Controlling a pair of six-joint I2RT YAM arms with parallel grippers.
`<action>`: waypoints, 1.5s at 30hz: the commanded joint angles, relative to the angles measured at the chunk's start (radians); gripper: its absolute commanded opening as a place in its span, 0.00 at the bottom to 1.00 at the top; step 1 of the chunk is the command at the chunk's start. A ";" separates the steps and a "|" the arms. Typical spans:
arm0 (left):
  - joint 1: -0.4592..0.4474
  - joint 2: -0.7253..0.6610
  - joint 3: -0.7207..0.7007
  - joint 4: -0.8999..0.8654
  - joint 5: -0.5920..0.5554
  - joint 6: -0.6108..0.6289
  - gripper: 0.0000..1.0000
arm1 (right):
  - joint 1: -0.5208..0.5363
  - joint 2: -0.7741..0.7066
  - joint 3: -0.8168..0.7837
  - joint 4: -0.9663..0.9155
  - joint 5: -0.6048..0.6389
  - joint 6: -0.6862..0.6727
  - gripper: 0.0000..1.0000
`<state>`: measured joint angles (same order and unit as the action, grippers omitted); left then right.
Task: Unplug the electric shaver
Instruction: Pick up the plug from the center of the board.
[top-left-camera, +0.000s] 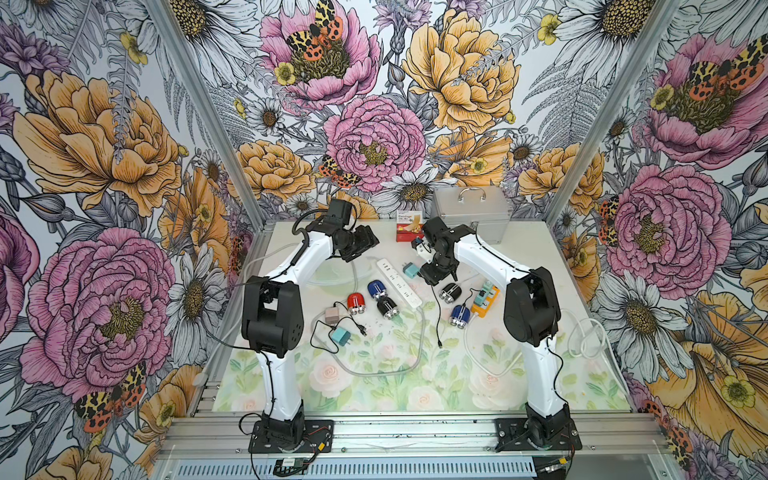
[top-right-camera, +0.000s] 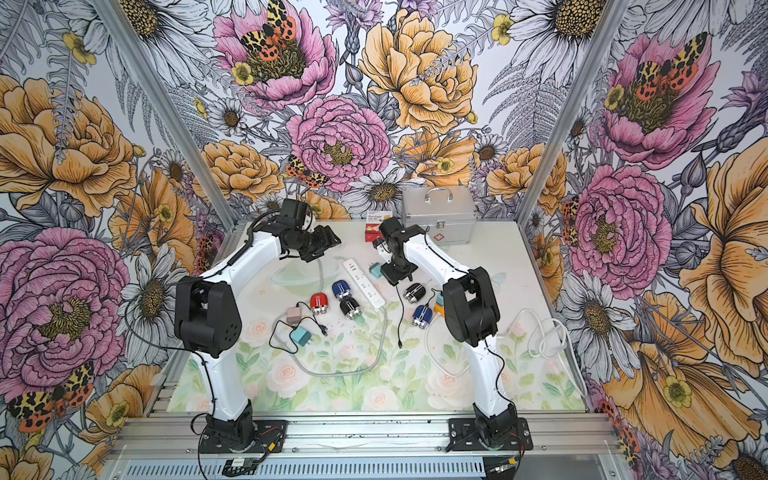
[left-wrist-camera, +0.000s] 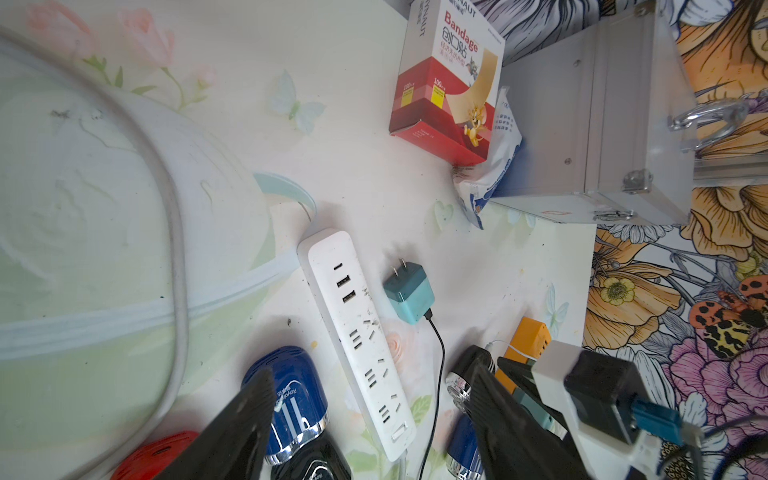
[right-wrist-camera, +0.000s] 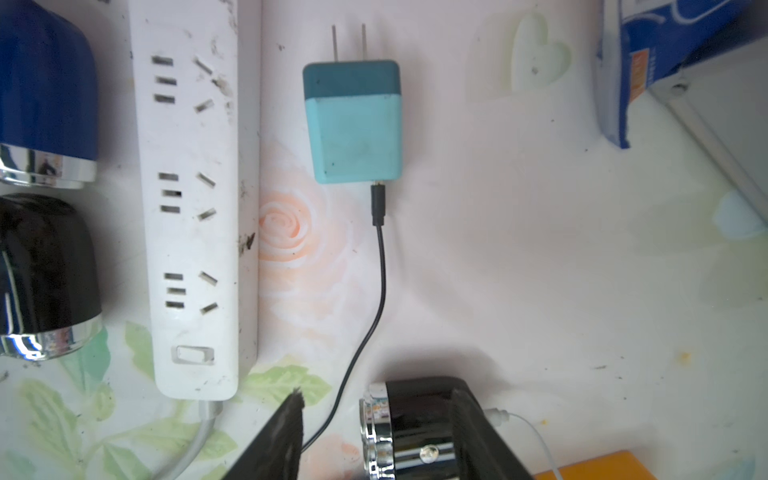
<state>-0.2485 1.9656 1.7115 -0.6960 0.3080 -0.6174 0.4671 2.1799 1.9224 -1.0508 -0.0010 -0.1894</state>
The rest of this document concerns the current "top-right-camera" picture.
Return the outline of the teal usb charger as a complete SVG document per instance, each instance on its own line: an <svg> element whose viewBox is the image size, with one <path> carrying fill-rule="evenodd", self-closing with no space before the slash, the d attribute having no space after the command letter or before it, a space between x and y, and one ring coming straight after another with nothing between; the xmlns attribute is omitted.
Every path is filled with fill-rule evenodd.
<svg viewBox="0 0 768 480"><path fill-rule="evenodd" d="M303 327L297 326L290 333L290 338L297 347L303 347L311 342L312 333Z"/></svg>
<svg viewBox="0 0 768 480"><path fill-rule="evenodd" d="M380 279L382 277L381 267L382 267L382 265L380 263L376 262L376 263L372 264L369 267L369 272L376 279Z"/></svg>

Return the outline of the white power strip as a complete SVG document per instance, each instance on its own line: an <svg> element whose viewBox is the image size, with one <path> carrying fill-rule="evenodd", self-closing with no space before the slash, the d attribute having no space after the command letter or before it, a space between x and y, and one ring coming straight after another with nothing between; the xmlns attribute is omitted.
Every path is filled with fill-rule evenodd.
<svg viewBox="0 0 768 480"><path fill-rule="evenodd" d="M386 306L386 301L379 293L364 270L354 259L346 259L342 265L353 280L363 297L370 303L373 309L380 310Z"/></svg>

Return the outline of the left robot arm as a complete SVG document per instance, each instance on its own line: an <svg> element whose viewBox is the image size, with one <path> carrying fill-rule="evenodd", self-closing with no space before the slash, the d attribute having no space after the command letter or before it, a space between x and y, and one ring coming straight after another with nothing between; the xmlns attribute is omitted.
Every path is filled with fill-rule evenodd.
<svg viewBox="0 0 768 480"><path fill-rule="evenodd" d="M286 200L251 223L238 250L176 284L174 333L203 372L209 398L203 439L214 448L244 451L257 437L251 400L231 351L243 327L237 297L272 263L290 256L309 263L341 243L331 228L314 227L313 219L308 203Z"/></svg>

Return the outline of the pink usb charger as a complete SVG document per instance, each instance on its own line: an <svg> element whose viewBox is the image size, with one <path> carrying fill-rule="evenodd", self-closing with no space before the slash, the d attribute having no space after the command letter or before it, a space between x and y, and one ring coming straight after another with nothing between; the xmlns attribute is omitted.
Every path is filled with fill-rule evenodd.
<svg viewBox="0 0 768 480"><path fill-rule="evenodd" d="M285 312L285 322L288 325L295 326L299 325L302 321L303 314L302 309L300 307L290 307Z"/></svg>

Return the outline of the red electric shaver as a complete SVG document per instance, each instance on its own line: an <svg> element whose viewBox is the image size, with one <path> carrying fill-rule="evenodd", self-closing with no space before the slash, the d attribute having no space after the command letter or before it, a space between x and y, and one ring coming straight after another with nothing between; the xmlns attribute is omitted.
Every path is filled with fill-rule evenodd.
<svg viewBox="0 0 768 480"><path fill-rule="evenodd" d="M326 314L329 309L328 297L323 292L318 292L310 298L310 308L314 315Z"/></svg>

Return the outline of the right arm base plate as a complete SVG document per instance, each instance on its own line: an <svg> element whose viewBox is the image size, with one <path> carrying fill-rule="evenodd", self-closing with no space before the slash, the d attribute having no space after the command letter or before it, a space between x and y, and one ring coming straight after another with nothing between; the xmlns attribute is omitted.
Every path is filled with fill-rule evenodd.
<svg viewBox="0 0 768 480"><path fill-rule="evenodd" d="M532 451L534 443L525 418L517 417L513 424L493 432L480 427L474 418L456 417L448 420L446 452L499 451L520 453Z"/></svg>

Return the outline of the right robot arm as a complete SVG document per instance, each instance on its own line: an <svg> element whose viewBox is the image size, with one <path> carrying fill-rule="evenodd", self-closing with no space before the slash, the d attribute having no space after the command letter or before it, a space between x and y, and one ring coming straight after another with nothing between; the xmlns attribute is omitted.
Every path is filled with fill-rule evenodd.
<svg viewBox="0 0 768 480"><path fill-rule="evenodd" d="M374 242L390 285L411 280L421 270L440 284L444 319L454 340L463 344L474 389L475 431L489 449L501 448L516 433L517 408L501 380L505 360L497 352L500 309L488 272L449 257L418 225L384 220Z"/></svg>

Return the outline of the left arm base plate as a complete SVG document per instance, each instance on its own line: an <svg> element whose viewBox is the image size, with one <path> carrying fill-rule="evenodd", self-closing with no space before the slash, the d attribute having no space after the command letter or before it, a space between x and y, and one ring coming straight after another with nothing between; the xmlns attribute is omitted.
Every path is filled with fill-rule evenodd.
<svg viewBox="0 0 768 480"><path fill-rule="evenodd" d="M246 419L222 421L211 418L199 443L201 454L261 454L283 450L288 422Z"/></svg>

